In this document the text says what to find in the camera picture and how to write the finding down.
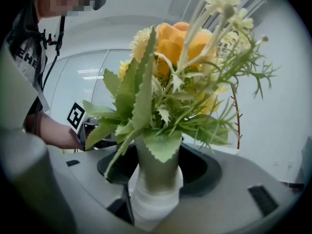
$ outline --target yellow flower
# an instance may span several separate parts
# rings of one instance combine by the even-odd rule
[[[119,74],[119,78],[121,80],[123,80],[124,76],[126,75],[126,72],[127,72],[128,68],[129,68],[130,62],[131,62],[131,60],[127,60],[125,62],[120,61],[120,67],[119,67],[118,74]]]
[[[201,110],[201,113],[206,114],[208,112],[217,111],[220,107],[220,101],[217,99],[217,95],[224,93],[227,90],[227,88],[218,88],[216,91],[214,91],[214,93],[204,102],[205,107]],[[199,99],[203,99],[204,96],[205,93],[200,94]]]
[[[158,27],[158,45],[156,51],[164,54],[174,66],[177,66],[188,29],[189,24],[186,22],[178,22],[173,26],[163,23]],[[188,49],[189,60],[197,57],[211,38],[211,35],[198,32]]]
[[[132,48],[131,55],[136,58],[138,62],[140,62],[143,57],[151,31],[151,28],[145,28],[138,31],[134,36],[134,40],[130,44],[130,47]]]

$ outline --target person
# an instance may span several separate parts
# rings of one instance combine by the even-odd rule
[[[38,22],[56,17],[88,5],[90,0],[29,0],[15,18],[6,40],[18,69],[35,86],[42,89],[41,45]],[[25,129],[39,136],[47,145],[61,149],[81,149],[76,133],[67,125],[51,119],[43,110],[39,98],[35,100],[25,119]]]

